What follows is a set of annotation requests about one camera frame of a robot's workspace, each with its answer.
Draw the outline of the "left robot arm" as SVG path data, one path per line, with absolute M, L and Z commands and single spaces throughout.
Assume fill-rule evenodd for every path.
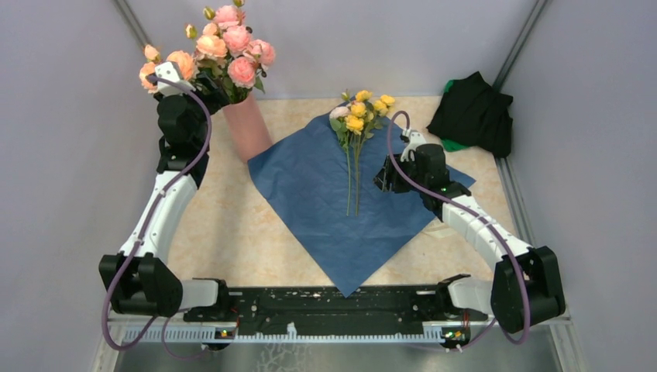
M 167 266 L 171 243 L 187 205 L 201 186 L 209 161 L 212 114 L 225 93 L 206 77 L 197 86 L 176 77 L 172 67 L 147 75 L 156 85 L 160 160 L 150 199 L 119 252 L 101 258 L 106 289 L 103 316 L 169 317 L 201 308 L 215 321 L 226 319 L 232 299 L 217 279 L 180 280 Z

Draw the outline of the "pale pink rose stem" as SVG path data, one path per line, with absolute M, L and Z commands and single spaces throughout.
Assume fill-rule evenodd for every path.
M 228 49 L 219 35 L 218 25 L 210 22 L 199 33 L 195 26 L 187 24 L 184 31 L 189 40 L 195 41 L 193 58 L 197 68 L 207 70 L 213 78 L 219 78 L 225 66 Z

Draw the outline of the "peach rose stem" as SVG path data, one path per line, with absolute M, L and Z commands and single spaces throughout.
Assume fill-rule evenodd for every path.
M 169 81 L 178 81 L 194 90 L 193 82 L 198 74 L 198 68 L 189 53 L 177 50 L 163 59 L 157 48 L 147 44 L 144 46 L 143 54 L 146 63 L 139 70 L 139 79 L 142 87 L 150 94 L 154 95 L 158 92 L 158 83 L 148 79 L 152 74 Z

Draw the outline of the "blue wrapping paper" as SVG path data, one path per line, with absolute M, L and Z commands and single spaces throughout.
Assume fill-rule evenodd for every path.
M 373 179 L 401 129 L 366 141 L 360 187 L 326 114 L 248 162 L 250 177 L 297 241 L 345 295 L 351 295 L 405 244 L 436 220 L 418 193 L 382 192 Z

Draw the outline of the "small yellow pink flower bouquet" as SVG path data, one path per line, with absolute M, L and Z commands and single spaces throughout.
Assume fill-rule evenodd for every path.
M 360 155 L 368 140 L 384 127 L 384 120 L 396 104 L 391 95 L 374 98 L 373 92 L 362 90 L 350 95 L 341 94 L 344 105 L 335 107 L 329 113 L 329 125 L 336 135 L 339 146 L 345 154 L 348 174 L 346 213 L 359 214 L 360 204 Z

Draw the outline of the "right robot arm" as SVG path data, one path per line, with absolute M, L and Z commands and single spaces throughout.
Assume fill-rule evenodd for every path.
M 473 197 L 473 182 L 447 165 L 437 144 L 386 157 L 373 180 L 383 192 L 418 193 L 423 205 L 460 234 L 493 272 L 490 281 L 469 274 L 440 281 L 434 291 L 438 313 L 457 319 L 474 310 L 493 316 L 508 333 L 563 315 L 566 301 L 556 254 L 501 226 Z

